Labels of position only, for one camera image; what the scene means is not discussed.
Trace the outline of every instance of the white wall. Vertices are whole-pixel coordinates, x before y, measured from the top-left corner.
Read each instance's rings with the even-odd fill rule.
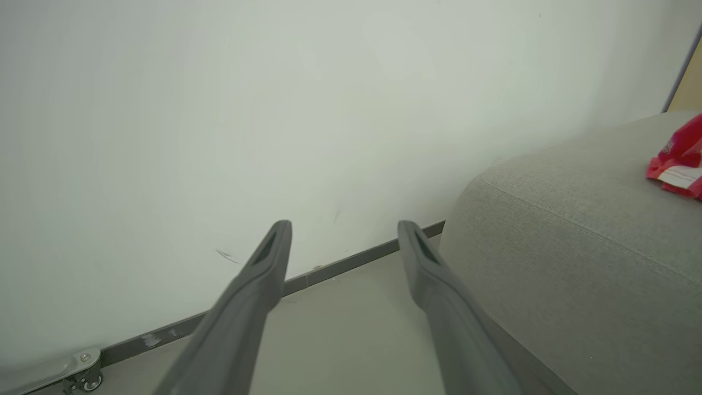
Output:
[[[207,310],[445,218],[496,160],[661,110],[674,0],[5,1],[0,365]]]

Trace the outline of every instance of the gray fabric sofa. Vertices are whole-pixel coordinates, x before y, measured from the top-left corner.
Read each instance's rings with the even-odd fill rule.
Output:
[[[702,203],[644,177],[694,115],[500,164],[446,220],[451,268],[577,394],[702,394]]]

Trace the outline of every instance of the sofa seam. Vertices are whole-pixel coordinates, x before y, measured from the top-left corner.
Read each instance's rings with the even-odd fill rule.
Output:
[[[637,252],[637,251],[632,250],[632,249],[630,249],[630,248],[628,248],[628,247],[625,247],[625,246],[623,246],[622,244],[620,244],[620,243],[618,243],[618,242],[616,242],[616,241],[614,241],[614,240],[612,240],[612,239],[609,239],[609,238],[606,238],[606,237],[604,237],[604,236],[602,236],[602,235],[600,235],[600,234],[597,234],[597,233],[591,231],[590,229],[585,228],[585,227],[582,226],[582,225],[576,224],[576,223],[573,222],[573,221],[570,221],[570,220],[568,220],[568,219],[565,219],[565,218],[563,218],[562,216],[560,216],[560,215],[558,215],[558,214],[556,214],[556,213],[550,212],[550,211],[548,211],[548,210],[546,210],[546,209],[544,209],[544,208],[542,208],[542,207],[539,207],[539,206],[537,206],[536,204],[534,204],[534,203],[532,203],[532,202],[529,202],[529,201],[527,201],[527,200],[520,199],[520,198],[518,198],[518,197],[516,197],[516,196],[514,196],[514,195],[512,195],[512,194],[510,194],[510,193],[507,193],[507,192],[505,192],[504,190],[501,190],[500,188],[497,188],[496,186],[493,186],[493,185],[487,183],[481,176],[478,176],[477,179],[478,179],[478,181],[480,181],[481,183],[483,183],[485,186],[488,186],[488,187],[490,187],[490,188],[492,188],[492,189],[498,191],[499,193],[501,193],[501,194],[503,194],[503,195],[509,197],[510,199],[512,199],[512,200],[514,200],[514,201],[516,201],[516,202],[522,203],[523,205],[526,205],[526,206],[529,206],[529,207],[533,207],[534,209],[537,209],[537,210],[542,211],[542,212],[544,212],[544,213],[546,213],[546,214],[549,214],[550,216],[555,217],[555,218],[559,219],[560,221],[562,221],[562,222],[564,222],[564,223],[566,223],[566,224],[569,224],[569,225],[573,226],[573,228],[575,228],[578,232],[584,233],[584,234],[586,234],[586,235],[595,236],[596,238],[598,238],[598,239],[600,239],[600,240],[603,240],[603,241],[609,243],[610,245],[613,245],[614,247],[619,248],[620,250],[624,251],[626,254],[632,255],[632,256],[634,256],[634,257],[639,257],[639,258],[641,258],[641,259],[643,259],[643,260],[645,260],[645,261],[648,261],[649,264],[653,264],[653,265],[655,265],[656,267],[658,267],[658,268],[660,268],[660,269],[663,269],[664,271],[666,271],[666,272],[668,272],[668,273],[673,274],[675,277],[679,278],[683,283],[693,285],[692,288],[694,288],[696,291],[698,291],[698,292],[699,292],[699,291],[702,291],[702,284],[700,284],[700,283],[698,283],[698,282],[696,282],[696,281],[690,280],[689,278],[685,277],[685,276],[682,275],[681,273],[678,273],[677,271],[674,271],[674,270],[672,270],[671,268],[668,268],[668,267],[664,266],[664,265],[661,264],[660,262],[657,262],[656,260],[654,260],[654,259],[652,259],[652,258],[649,258],[649,257],[643,255],[643,254],[640,253],[640,252]]]

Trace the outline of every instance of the red snack bag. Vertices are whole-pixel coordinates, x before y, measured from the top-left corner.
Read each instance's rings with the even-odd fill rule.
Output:
[[[660,180],[665,190],[689,198],[702,198],[702,114],[678,129],[668,144],[651,159],[646,177]]]

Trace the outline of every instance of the wooden panel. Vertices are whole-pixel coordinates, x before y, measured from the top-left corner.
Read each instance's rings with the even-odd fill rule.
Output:
[[[668,111],[702,111],[702,40],[690,59]]]

